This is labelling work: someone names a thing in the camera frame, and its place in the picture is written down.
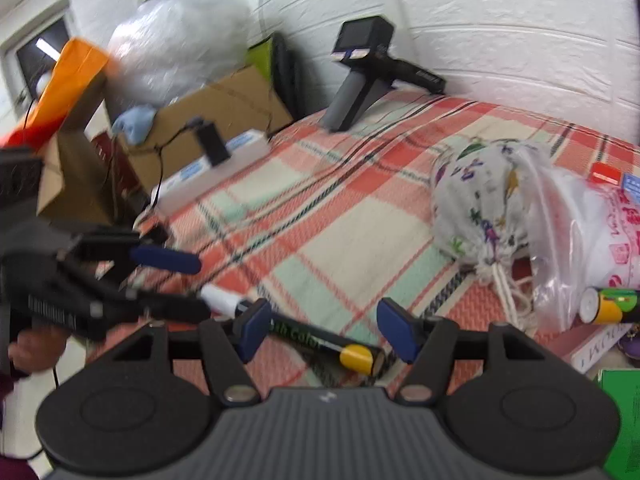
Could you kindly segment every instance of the white wall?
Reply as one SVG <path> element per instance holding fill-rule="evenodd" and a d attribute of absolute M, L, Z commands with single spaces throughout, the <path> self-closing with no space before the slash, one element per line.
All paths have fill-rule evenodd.
<path fill-rule="evenodd" d="M 56 0 L 25 0 L 0 20 L 0 44 Z M 575 121 L 625 139 L 640 132 L 640 41 L 635 0 L 396 0 L 409 50 L 449 80 L 449 92 Z M 386 12 L 390 0 L 264 0 L 303 55 L 308 100 L 326 105 L 346 75 L 328 54 L 346 19 Z M 78 31 L 105 45 L 136 0 L 71 0 Z M 251 39 L 260 39 L 258 0 Z M 393 13 L 397 22 L 402 16 Z M 0 85 L 0 128 L 15 118 Z"/>

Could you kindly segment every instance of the plaid tablecloth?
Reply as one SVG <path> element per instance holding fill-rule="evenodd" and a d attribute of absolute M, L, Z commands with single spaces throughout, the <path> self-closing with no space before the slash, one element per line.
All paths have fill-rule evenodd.
<path fill-rule="evenodd" d="M 212 282 L 386 348 L 375 321 L 383 296 L 414 314 L 438 313 L 485 330 L 503 317 L 498 298 L 439 253 L 430 232 L 429 174 L 441 150 L 473 137 L 529 139 L 550 145 L 555 163 L 577 173 L 601 160 L 640 174 L 640 151 L 626 142 L 454 97 L 392 92 L 340 134 L 321 130 L 320 116 L 278 134 L 270 156 L 170 219 L 175 245 L 200 255 L 200 274 L 143 271 L 145 285 L 193 292 Z M 458 364 L 454 382 L 478 367 Z M 197 364 L 175 370 L 204 387 Z M 271 337 L 248 370 L 262 393 L 354 381 Z M 381 382 L 393 391 L 405 373 L 398 362 Z"/>

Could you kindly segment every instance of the fluorescent light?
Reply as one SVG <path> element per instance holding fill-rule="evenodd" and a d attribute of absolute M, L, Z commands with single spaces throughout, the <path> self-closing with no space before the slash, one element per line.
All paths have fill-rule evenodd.
<path fill-rule="evenodd" d="M 42 38 L 38 38 L 38 41 L 36 41 L 36 46 L 45 54 L 47 54 L 47 56 L 53 59 L 53 61 L 57 61 L 60 59 L 60 53 Z"/>

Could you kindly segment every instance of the yellow label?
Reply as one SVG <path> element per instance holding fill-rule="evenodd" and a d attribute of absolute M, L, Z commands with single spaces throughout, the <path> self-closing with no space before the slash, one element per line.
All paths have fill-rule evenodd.
<path fill-rule="evenodd" d="M 595 324 L 619 323 L 622 321 L 622 310 L 617 304 L 611 300 L 600 300 L 600 309 Z"/>
<path fill-rule="evenodd" d="M 371 375 L 373 355 L 371 350 L 362 345 L 347 345 L 340 352 L 340 363 L 349 370 L 364 375 Z"/>

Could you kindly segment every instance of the light blue cloth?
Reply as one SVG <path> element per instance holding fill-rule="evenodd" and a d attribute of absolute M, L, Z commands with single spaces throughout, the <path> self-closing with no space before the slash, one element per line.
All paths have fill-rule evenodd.
<path fill-rule="evenodd" d="M 113 133 L 123 133 L 132 146 L 142 144 L 154 125 L 157 112 L 158 110 L 150 105 L 127 110 L 113 123 Z"/>

